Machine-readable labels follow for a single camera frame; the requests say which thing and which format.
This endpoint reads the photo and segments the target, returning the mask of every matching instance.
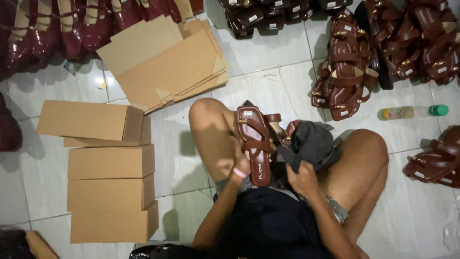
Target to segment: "pink rubber bracelet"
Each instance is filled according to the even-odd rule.
[[[240,177],[242,177],[242,178],[246,178],[246,176],[247,176],[247,174],[241,172],[241,171],[238,170],[238,168],[236,168],[236,167],[233,168],[233,172],[234,172],[236,175],[238,175],[238,176],[240,176]]]

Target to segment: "dark brown sandal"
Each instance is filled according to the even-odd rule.
[[[270,183],[270,155],[274,150],[270,146],[270,134],[267,123],[260,110],[245,103],[236,111],[236,130],[243,140],[242,151],[249,153],[251,165],[250,179],[253,185],[261,187]]]

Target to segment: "burgundy patent leather shoe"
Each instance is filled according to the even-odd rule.
[[[22,142],[21,129],[6,108],[5,99],[0,93],[0,152],[18,150]]]
[[[39,60],[39,67],[45,67],[54,52],[62,45],[61,19],[58,0],[38,2],[37,25],[32,38],[32,54]]]
[[[59,1],[61,13],[62,55],[69,61],[84,57],[86,50],[83,42],[83,15],[78,11],[74,0]]]
[[[175,23],[180,23],[182,21],[182,18],[180,16],[179,8],[177,8],[176,2],[174,0],[165,0],[168,9],[169,9],[169,14],[171,15],[172,20]]]
[[[87,50],[97,50],[110,42],[113,35],[113,16],[110,11],[110,0],[99,0],[98,6],[86,8],[83,21],[83,47]]]
[[[112,10],[120,31],[142,20],[141,10],[136,0],[128,0],[123,3],[120,0],[114,0]]]
[[[10,28],[8,38],[8,53],[6,55],[6,69],[9,73],[16,72],[32,56],[33,28],[37,22],[37,2],[22,0],[16,10],[14,27]]]

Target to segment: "cardboard box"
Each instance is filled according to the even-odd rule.
[[[140,141],[116,141],[87,138],[64,138],[64,147],[132,147],[152,143],[150,117],[145,116],[142,122]]]
[[[143,112],[128,105],[46,100],[37,133],[117,141],[139,141]]]
[[[73,180],[67,211],[140,211],[155,200],[154,174],[144,179]]]
[[[70,243],[146,243],[158,229],[158,201],[144,211],[73,212]]]
[[[69,150],[69,180],[144,178],[154,171],[154,145]]]

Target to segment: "floor tile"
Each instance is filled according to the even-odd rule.
[[[453,189],[412,180],[402,171],[409,156],[421,151],[390,155],[385,190],[358,240],[373,259],[429,259],[453,253],[443,243],[444,224],[456,206]]]
[[[230,76],[311,60],[305,27],[302,23],[285,25],[278,35],[261,36],[257,29],[250,40],[236,40],[227,28],[224,8],[218,1],[205,2],[205,13],[197,18],[209,19],[214,37],[230,65]]]
[[[281,67],[281,77],[278,68],[232,77],[227,86],[211,93],[233,111],[250,100],[263,114],[280,113],[282,127],[299,118],[323,121],[322,109],[312,107],[308,96],[313,73],[313,62],[307,61]]]
[[[38,118],[19,122],[23,132],[20,161],[30,220],[67,212],[67,163],[69,148],[63,138],[38,135]]]
[[[433,81],[430,82],[435,104],[445,104],[449,107],[446,116],[438,117],[441,131],[445,131],[449,126],[460,125],[460,86],[454,79],[450,84],[438,86]]]
[[[18,120],[37,117],[45,100],[107,102],[102,62],[91,60],[70,74],[62,65],[49,65],[37,73],[17,73],[8,79],[12,112]]]
[[[436,117],[383,121],[377,118],[379,110],[400,106],[431,106],[433,97],[429,84],[413,85],[409,80],[395,83],[393,90],[372,93],[366,103],[351,118],[335,122],[329,109],[324,109],[326,121],[335,127],[334,137],[364,128],[379,133],[386,141],[388,153],[426,147],[422,139],[437,139],[441,134]]]
[[[209,187],[189,125],[190,106],[205,97],[211,94],[199,95],[149,115],[155,145],[156,197]]]
[[[0,225],[29,220],[19,152],[0,153]]]
[[[32,229],[50,245],[62,259],[126,259],[134,243],[70,243],[71,215],[32,221]]]
[[[107,86],[107,93],[109,94],[109,102],[125,99],[126,95],[121,89],[120,84],[117,82],[112,72],[110,72],[106,64],[102,63],[102,66],[104,67],[104,76]]]

